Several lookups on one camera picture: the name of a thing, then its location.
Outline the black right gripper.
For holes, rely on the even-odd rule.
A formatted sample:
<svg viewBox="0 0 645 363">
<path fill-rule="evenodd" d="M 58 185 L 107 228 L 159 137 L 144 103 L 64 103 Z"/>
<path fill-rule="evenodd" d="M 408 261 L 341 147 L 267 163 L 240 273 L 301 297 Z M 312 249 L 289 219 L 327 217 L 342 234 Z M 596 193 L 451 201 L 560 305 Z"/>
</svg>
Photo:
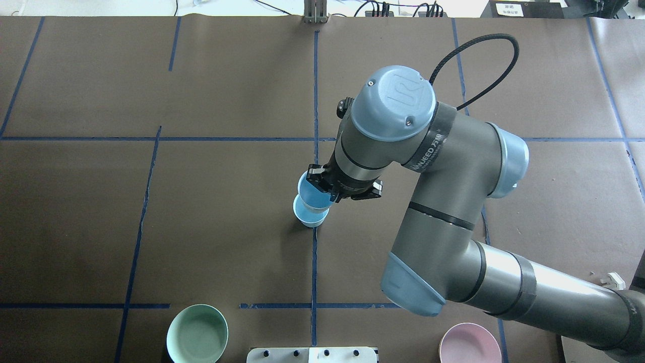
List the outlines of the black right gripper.
<svg viewBox="0 0 645 363">
<path fill-rule="evenodd" d="M 351 108 L 354 98 L 341 99 L 336 107 L 341 118 L 336 144 L 329 161 L 324 165 L 309 164 L 306 181 L 316 190 L 329 196 L 330 202 L 338 204 L 342 199 L 375 199 L 382 196 L 382 182 L 379 177 L 383 167 L 366 167 L 353 159 L 343 146 L 343 131 L 349 130 L 350 137 L 356 136 L 352 125 Z"/>
</svg>

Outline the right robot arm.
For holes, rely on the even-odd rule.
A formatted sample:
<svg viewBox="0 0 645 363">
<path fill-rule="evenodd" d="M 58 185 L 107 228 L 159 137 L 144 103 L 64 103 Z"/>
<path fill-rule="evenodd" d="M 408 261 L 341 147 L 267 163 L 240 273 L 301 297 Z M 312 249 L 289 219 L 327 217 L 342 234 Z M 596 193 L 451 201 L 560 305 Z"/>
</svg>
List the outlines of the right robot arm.
<svg viewBox="0 0 645 363">
<path fill-rule="evenodd" d="M 472 239 L 485 200 L 526 174 L 522 138 L 438 102 L 429 81 L 402 65 L 374 72 L 337 113 L 329 162 L 306 173 L 330 202 L 379 198 L 394 162 L 419 173 L 381 280 L 392 303 L 426 317 L 464 303 L 643 362 L 643 288 L 613 291 Z"/>
</svg>

